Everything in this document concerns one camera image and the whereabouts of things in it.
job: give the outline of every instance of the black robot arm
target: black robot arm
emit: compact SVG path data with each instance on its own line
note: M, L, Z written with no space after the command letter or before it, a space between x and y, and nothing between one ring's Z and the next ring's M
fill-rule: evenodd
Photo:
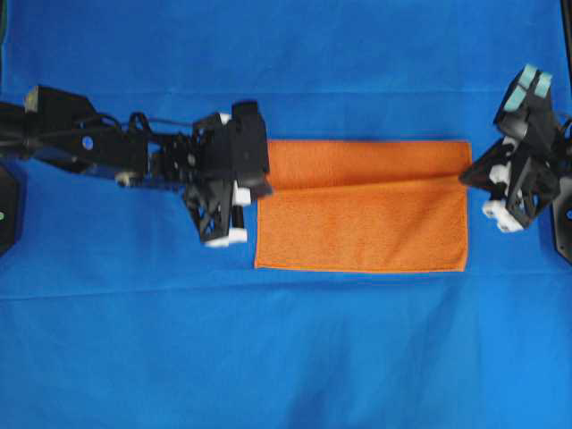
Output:
M24 106L0 103L0 159L35 158L126 188L180 192L202 242L245 241L242 207L272 193L257 103L211 114L192 123L190 134L155 132L151 122L134 113L122 124L83 96L38 86ZM14 241L17 194L17 182L0 165L0 243L6 248Z
M527 228L552 206L556 249L572 262L572 120L560 123L552 111L551 75L527 65L510 83L494 124L502 137L461 182L490 193L483 212L503 232Z

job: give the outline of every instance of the blue backdrop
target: blue backdrop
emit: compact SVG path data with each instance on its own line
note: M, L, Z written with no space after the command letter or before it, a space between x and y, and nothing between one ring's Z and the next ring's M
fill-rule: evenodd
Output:
M42 83L191 121L254 97L271 138L463 138L479 156L527 62L572 111L545 0L12 0L3 57L4 100ZM572 266L548 213L504 235L470 191L465 273L255 271L255 240L201 247L175 195L21 169L0 427L572 425Z

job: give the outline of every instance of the black metal bracket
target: black metal bracket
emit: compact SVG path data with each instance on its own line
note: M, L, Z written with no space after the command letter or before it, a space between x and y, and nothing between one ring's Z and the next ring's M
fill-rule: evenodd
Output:
M562 178L560 189L552 203L554 244L558 253L572 262L572 178Z
M0 256L16 242L20 194L17 180L0 164Z

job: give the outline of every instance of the blue fabric surface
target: blue fabric surface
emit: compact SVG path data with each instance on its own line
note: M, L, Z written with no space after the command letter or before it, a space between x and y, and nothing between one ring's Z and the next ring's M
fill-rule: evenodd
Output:
M526 63L571 112L558 2L12 0L2 98L42 83L190 121L254 97L272 138L462 138L477 157ZM548 213L504 235L470 191L465 273L255 271L255 240L202 248L177 196L21 169L2 428L572 426L572 267Z

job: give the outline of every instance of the blue sticker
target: blue sticker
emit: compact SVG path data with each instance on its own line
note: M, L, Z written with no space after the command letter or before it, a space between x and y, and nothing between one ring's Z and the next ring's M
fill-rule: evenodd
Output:
M546 98L548 94L548 90L551 88L552 84L552 75L549 73L543 73L540 75L538 79L538 84L536 85L536 89L534 90L534 94L538 97Z
M537 71L538 69L536 67L531 64L527 64L525 69L522 71L522 74L520 75L518 83L524 88L529 89Z
M524 91L521 87L516 87L504 105L505 112L515 112L522 104L525 96L526 91Z

